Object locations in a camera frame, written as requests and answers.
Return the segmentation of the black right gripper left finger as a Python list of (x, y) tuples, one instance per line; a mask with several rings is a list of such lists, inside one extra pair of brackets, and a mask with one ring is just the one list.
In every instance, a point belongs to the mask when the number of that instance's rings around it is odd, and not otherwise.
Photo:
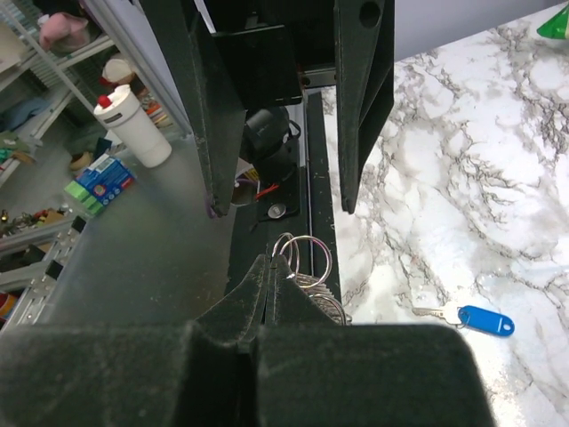
[(269, 259), (201, 318), (178, 325), (18, 326), (1, 339), (4, 426), (234, 422), (238, 346), (260, 321)]

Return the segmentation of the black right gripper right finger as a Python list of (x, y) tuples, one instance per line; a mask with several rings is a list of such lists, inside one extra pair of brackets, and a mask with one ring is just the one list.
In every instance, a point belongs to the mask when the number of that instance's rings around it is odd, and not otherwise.
[(473, 355), (447, 326), (299, 324), (270, 296), (255, 338), (259, 426), (492, 426)]

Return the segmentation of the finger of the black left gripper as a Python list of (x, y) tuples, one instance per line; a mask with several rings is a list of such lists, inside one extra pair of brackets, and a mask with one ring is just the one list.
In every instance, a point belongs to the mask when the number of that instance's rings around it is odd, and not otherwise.
[(193, 130), (211, 209), (228, 214), (245, 122), (214, 38), (193, 1), (143, 1)]
[(336, 1), (333, 17), (341, 206), (352, 214), (394, 106), (395, 3)]

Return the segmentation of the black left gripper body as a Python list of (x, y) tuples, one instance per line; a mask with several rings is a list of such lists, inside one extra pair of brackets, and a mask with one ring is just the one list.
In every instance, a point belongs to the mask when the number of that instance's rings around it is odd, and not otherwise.
[(242, 107), (298, 104), (336, 80), (332, 1), (195, 1), (195, 88)]

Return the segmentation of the red handled key organizer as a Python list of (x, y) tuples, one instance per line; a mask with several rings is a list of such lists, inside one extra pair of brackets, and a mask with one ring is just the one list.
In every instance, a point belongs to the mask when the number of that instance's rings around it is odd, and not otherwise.
[[(320, 254), (324, 265), (315, 269), (315, 265), (303, 266), (304, 254)], [(352, 317), (345, 311), (342, 303), (334, 296), (327, 280), (333, 273), (333, 254), (328, 245), (310, 235), (294, 236), (290, 232), (282, 233), (273, 245), (271, 257), (284, 255), (289, 267), (288, 278), (334, 323), (350, 326)]]

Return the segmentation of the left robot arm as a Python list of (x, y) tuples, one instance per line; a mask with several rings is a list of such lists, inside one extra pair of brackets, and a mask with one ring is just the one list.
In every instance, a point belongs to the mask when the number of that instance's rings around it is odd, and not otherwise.
[(211, 209), (228, 212), (236, 164), (286, 187), (297, 165), (287, 107), (336, 89), (341, 203), (353, 212), (365, 163), (394, 105), (391, 1), (145, 1), (195, 135)]

